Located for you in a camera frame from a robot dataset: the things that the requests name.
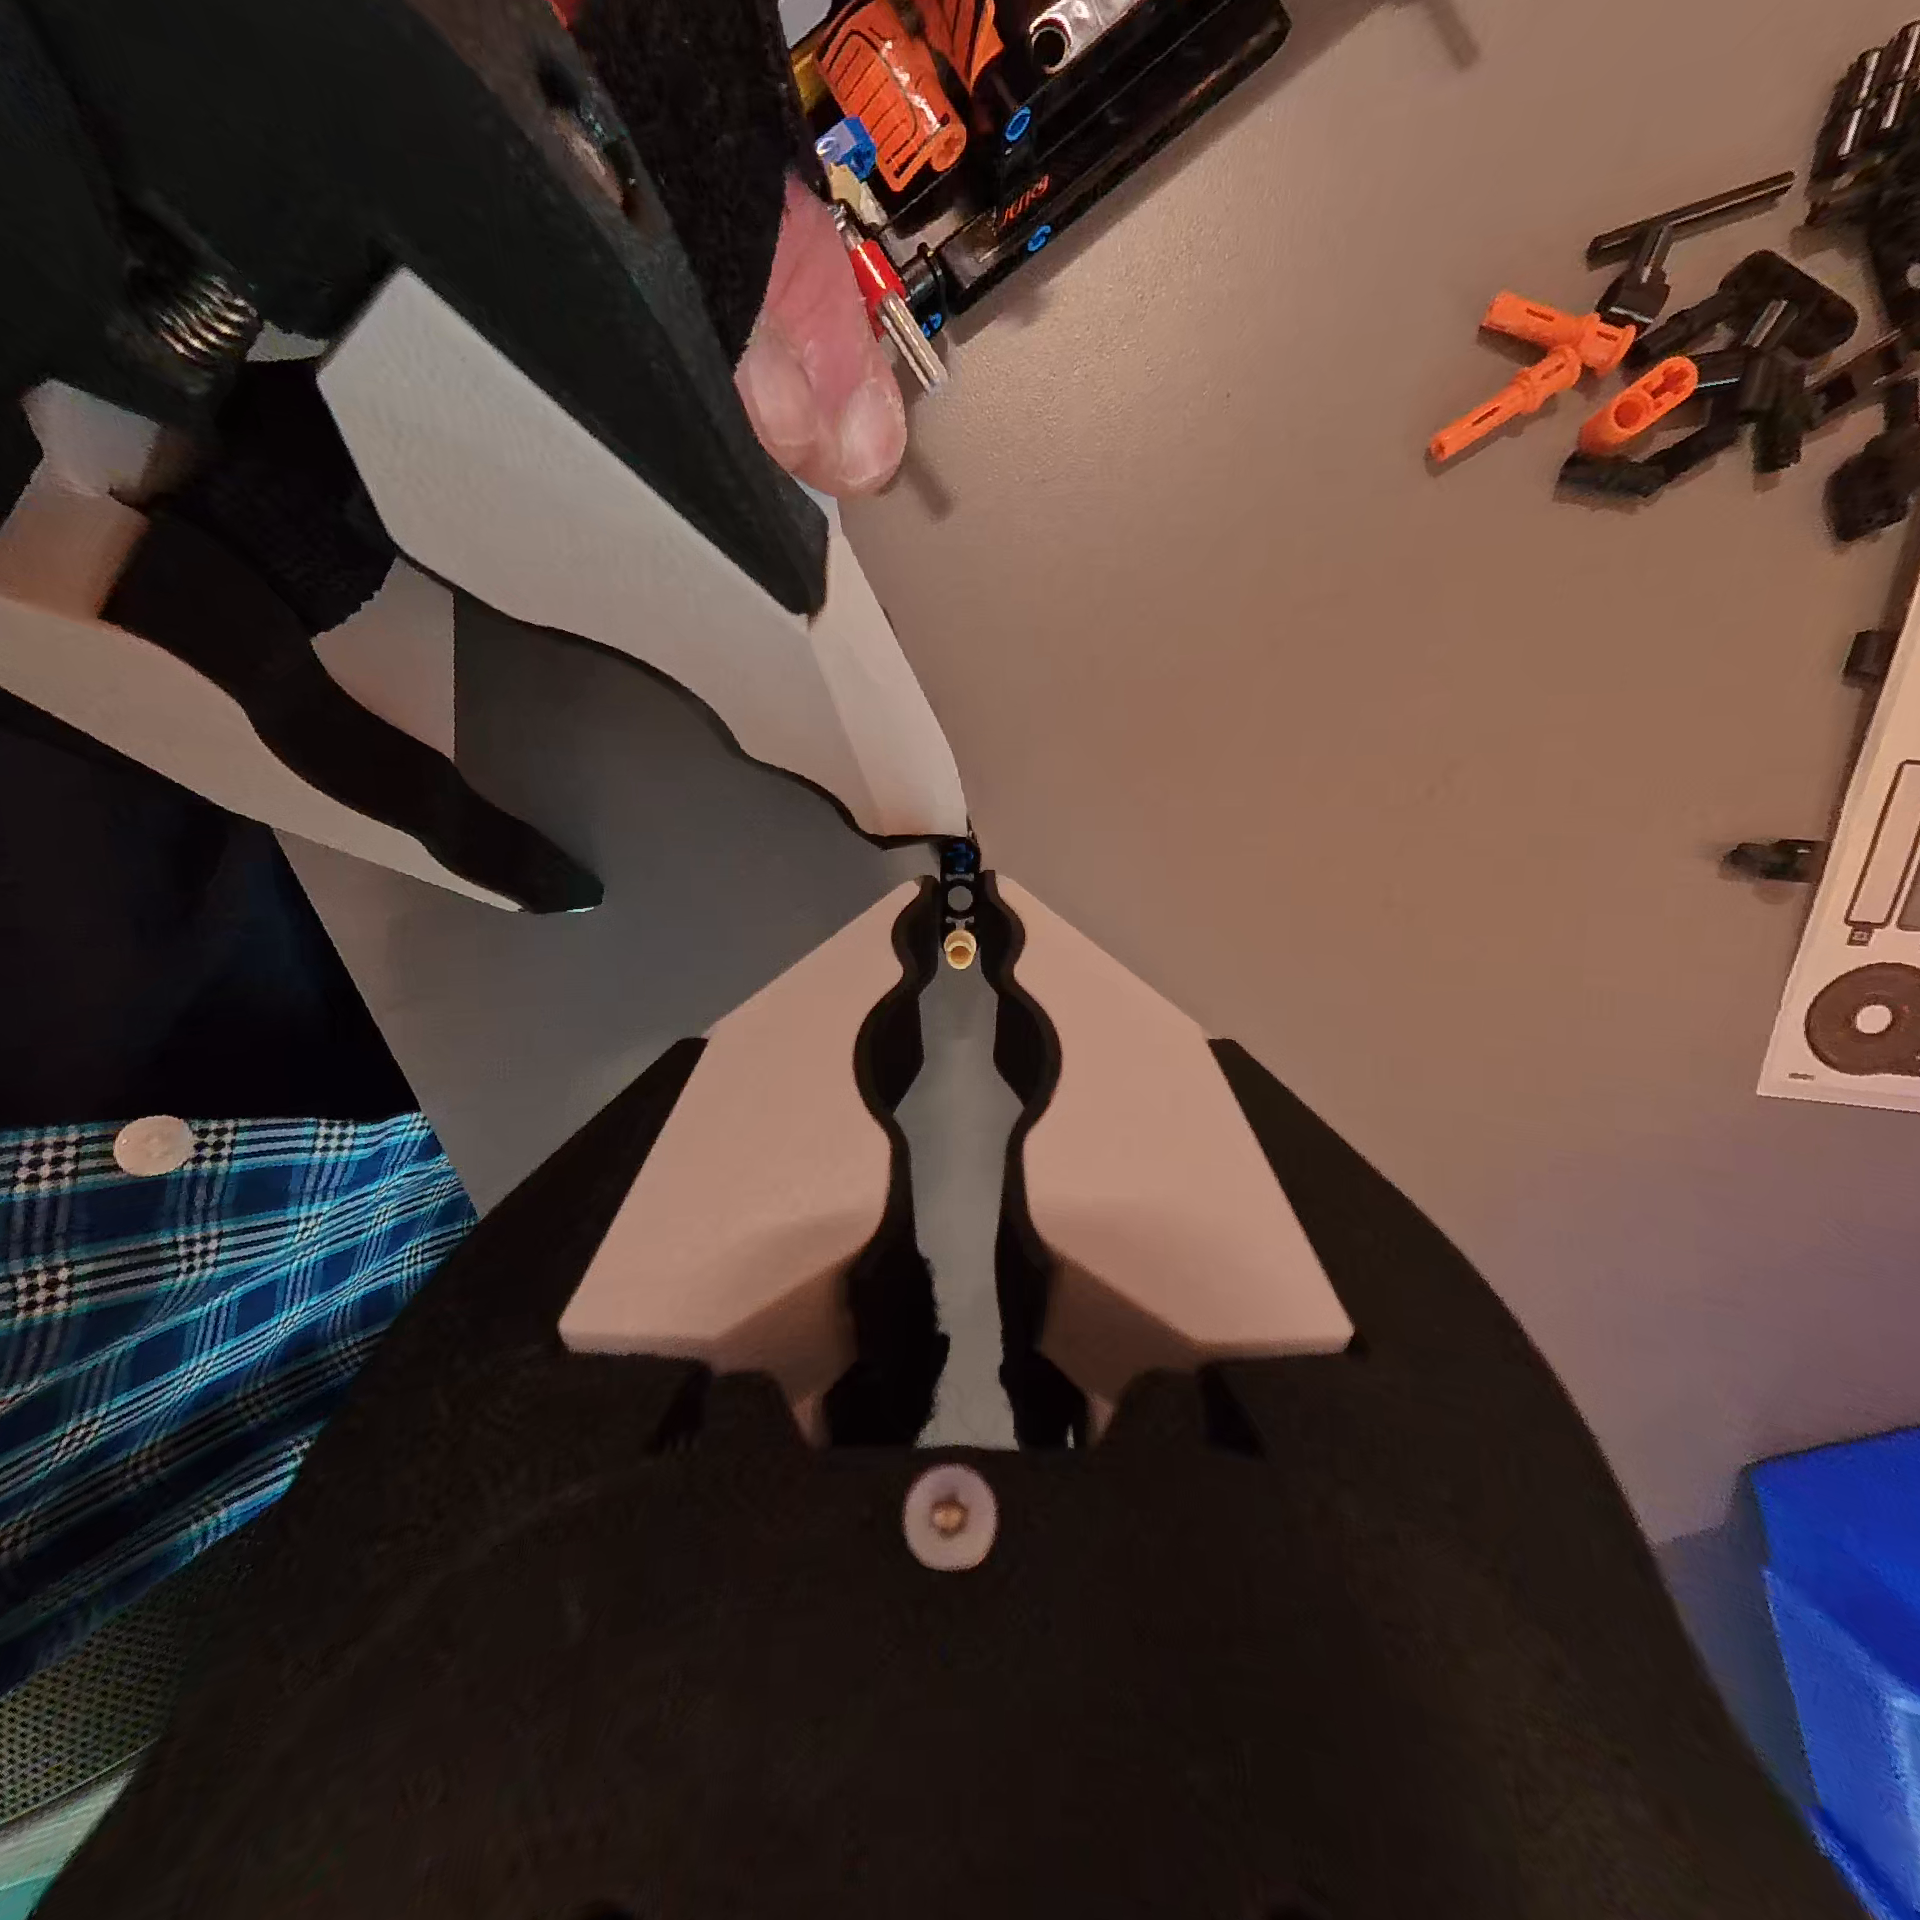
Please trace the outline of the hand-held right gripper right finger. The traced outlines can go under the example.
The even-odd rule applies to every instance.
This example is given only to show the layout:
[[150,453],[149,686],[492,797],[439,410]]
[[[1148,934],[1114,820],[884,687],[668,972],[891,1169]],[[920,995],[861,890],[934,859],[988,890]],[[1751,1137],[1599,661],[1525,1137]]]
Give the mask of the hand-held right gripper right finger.
[[1021,1450],[1080,1450],[1148,1373],[1344,1354],[1354,1322],[1206,1030],[1019,883],[983,878],[1016,1099],[994,1234]]

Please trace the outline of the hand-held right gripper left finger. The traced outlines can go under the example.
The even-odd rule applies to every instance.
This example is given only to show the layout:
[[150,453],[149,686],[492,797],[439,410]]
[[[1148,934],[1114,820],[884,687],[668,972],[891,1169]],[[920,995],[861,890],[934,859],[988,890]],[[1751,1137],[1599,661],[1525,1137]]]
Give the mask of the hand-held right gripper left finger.
[[923,1070],[931,878],[717,1021],[562,1317],[573,1354],[772,1379],[802,1431],[911,1444],[940,1308],[898,1109]]

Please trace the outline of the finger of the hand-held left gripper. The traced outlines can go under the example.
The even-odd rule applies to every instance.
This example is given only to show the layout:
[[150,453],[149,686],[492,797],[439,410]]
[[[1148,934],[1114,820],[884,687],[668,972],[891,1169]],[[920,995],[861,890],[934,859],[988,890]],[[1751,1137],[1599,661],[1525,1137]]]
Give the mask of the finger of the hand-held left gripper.
[[837,511],[823,611],[787,612],[408,273],[318,386],[407,561],[668,676],[872,838],[968,827],[952,747]]
[[376,529],[312,382],[244,382],[213,435],[32,385],[4,417],[4,693],[244,820],[511,914],[603,883],[366,706],[324,633],[451,653],[451,595]]

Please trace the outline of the lego car chassis assembly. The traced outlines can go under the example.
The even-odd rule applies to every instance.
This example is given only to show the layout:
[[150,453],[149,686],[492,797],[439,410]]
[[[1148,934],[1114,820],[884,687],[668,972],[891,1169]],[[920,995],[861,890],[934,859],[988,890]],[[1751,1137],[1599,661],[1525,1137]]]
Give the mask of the lego car chassis assembly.
[[852,2],[788,60],[872,332],[944,332],[1270,62],[1282,2]]

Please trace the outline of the orange lego axle pin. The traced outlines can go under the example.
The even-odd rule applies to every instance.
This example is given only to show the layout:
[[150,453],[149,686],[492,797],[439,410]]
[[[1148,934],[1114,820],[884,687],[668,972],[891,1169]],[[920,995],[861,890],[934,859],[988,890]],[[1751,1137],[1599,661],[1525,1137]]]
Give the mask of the orange lego axle pin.
[[1502,385],[1492,397],[1438,428],[1426,442],[1426,459],[1436,467],[1450,465],[1502,428],[1536,417],[1556,395],[1575,389],[1581,372],[1583,366],[1576,347],[1550,347],[1536,363]]
[[1550,351],[1567,349],[1583,372],[1597,378],[1621,369],[1639,337],[1637,325],[1618,323],[1599,310],[1571,313],[1512,292],[1495,294],[1478,326],[1523,346],[1539,346]]

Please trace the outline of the orange lego connector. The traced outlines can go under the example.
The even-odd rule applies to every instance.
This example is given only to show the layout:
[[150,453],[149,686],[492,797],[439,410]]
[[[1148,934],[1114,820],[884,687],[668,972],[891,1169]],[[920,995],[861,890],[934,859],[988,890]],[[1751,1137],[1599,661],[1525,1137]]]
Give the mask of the orange lego connector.
[[1575,450],[1592,459],[1621,454],[1632,442],[1692,403],[1696,386],[1696,358],[1674,354],[1658,361],[1579,428]]

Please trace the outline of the pile of black lego pieces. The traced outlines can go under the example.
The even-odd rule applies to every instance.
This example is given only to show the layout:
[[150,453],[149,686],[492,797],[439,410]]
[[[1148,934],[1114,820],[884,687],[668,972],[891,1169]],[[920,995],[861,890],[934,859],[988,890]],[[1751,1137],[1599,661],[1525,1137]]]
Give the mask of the pile of black lego pieces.
[[1621,260],[1599,313],[1648,323],[1622,361],[1632,380],[1666,357],[1687,354],[1698,363],[1696,395],[1612,459],[1573,447],[1556,476],[1563,494],[1651,500],[1740,442],[1748,444],[1755,476],[1771,477],[1799,465],[1822,426],[1874,404],[1878,433],[1842,459],[1827,484],[1830,538],[1856,545],[1916,515],[1914,20],[1882,45],[1860,51],[1840,76],[1813,150],[1807,226],[1838,228],[1863,244],[1883,332],[1845,354],[1858,330],[1853,301],[1771,250],[1742,257],[1709,294],[1664,313],[1664,262],[1678,237],[1645,234]]

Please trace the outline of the black lego axle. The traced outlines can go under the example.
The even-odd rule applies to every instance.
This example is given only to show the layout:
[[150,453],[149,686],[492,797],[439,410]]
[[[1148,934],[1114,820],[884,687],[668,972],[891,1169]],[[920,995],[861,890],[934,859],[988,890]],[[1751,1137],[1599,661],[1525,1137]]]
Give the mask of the black lego axle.
[[1775,203],[1788,187],[1795,186],[1795,180],[1795,171],[1765,175],[1603,230],[1587,244],[1587,266],[1595,269],[1632,257],[1645,234],[1668,230],[1671,237],[1679,237],[1682,234],[1692,234],[1702,226],[1744,218],[1755,209],[1766,209]]

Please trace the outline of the person's left hand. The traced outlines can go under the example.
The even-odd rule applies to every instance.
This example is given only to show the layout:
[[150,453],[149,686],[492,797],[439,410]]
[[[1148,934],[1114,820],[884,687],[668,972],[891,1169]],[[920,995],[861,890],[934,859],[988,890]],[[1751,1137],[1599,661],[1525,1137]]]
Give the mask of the person's left hand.
[[796,175],[735,390],[758,444],[827,497],[871,497],[898,474],[904,399],[829,209]]

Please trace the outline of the dark blue undershirt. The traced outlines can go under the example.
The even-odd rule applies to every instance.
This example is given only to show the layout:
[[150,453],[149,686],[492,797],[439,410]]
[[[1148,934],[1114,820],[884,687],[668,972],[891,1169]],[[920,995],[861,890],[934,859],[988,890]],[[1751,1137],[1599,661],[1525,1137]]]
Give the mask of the dark blue undershirt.
[[3,698],[4,1129],[415,1107],[269,827]]

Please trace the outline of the plaid shirt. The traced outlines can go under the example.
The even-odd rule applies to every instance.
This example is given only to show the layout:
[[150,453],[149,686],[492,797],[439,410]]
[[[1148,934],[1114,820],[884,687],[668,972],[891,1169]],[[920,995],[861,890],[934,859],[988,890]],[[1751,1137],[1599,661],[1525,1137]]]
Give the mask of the plaid shirt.
[[277,1502],[475,1226],[420,1113],[3,1134],[3,1689]]

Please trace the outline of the sticker sheet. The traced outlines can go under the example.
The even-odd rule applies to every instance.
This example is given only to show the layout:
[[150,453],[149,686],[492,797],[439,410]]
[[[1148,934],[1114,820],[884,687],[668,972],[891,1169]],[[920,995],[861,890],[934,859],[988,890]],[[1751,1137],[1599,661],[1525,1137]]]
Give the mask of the sticker sheet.
[[1916,602],[1867,715],[1758,1093],[1917,1113]]

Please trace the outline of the blue plastic bin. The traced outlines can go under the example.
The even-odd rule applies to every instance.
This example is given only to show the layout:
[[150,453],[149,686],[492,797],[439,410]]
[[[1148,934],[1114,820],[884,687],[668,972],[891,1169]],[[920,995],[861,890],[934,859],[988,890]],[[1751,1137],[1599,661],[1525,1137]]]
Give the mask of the blue plastic bin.
[[1815,1838],[1874,1915],[1917,1915],[1917,1428],[1755,1463],[1744,1485]]

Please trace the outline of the grey mesh chair seat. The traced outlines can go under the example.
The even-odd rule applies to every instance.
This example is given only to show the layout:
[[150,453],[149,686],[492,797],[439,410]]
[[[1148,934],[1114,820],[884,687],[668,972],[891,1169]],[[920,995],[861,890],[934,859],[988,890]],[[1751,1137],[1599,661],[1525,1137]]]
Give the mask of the grey mesh chair seat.
[[207,1660],[264,1526],[240,1526],[4,1694],[7,1900],[59,1873],[158,1742],[184,1681]]

